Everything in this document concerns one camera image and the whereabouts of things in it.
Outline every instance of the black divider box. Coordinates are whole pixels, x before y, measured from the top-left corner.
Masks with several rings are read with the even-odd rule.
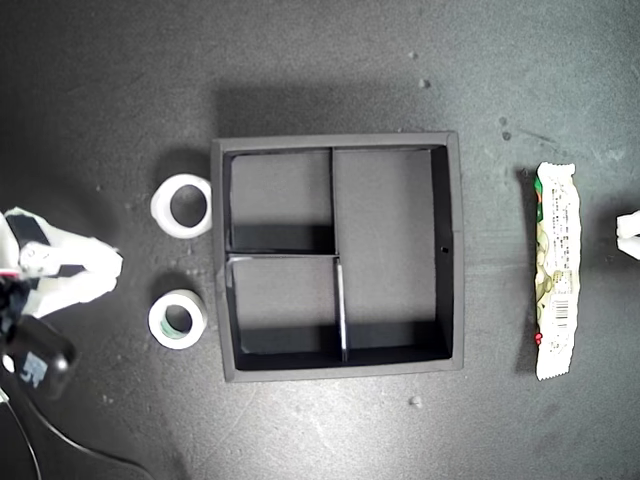
[[[455,133],[219,139],[212,190],[227,381],[462,367]]]

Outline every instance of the barcode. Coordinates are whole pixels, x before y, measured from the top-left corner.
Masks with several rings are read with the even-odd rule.
[[[561,328],[567,328],[569,320],[569,300],[554,300],[553,312],[555,314],[556,325]]]

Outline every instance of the small hole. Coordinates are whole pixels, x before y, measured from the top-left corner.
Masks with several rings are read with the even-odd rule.
[[[169,326],[179,333],[189,333],[193,325],[189,312],[179,305],[170,305],[167,307],[164,317]]]
[[[195,227],[207,212],[207,199],[200,189],[185,185],[171,199],[171,213],[185,227]]]

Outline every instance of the masking tape roll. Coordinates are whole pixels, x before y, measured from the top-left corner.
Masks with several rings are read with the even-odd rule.
[[[191,329],[181,332],[167,320],[171,306],[184,308],[191,317]],[[207,311],[198,295],[190,290],[174,290],[160,297],[149,310],[149,330],[161,345],[172,350],[182,350],[195,344],[207,326]]]
[[[207,211],[200,223],[187,227],[178,222],[171,212],[171,199],[182,187],[195,187],[202,192],[207,202]],[[181,173],[166,179],[151,199],[151,216],[165,233],[174,238],[195,238],[211,230],[211,183],[204,178]]]

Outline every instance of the plastic wrapper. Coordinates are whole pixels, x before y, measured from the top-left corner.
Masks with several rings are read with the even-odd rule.
[[[578,326],[582,229],[574,173],[574,165],[542,163],[535,180],[539,380],[569,372]]]

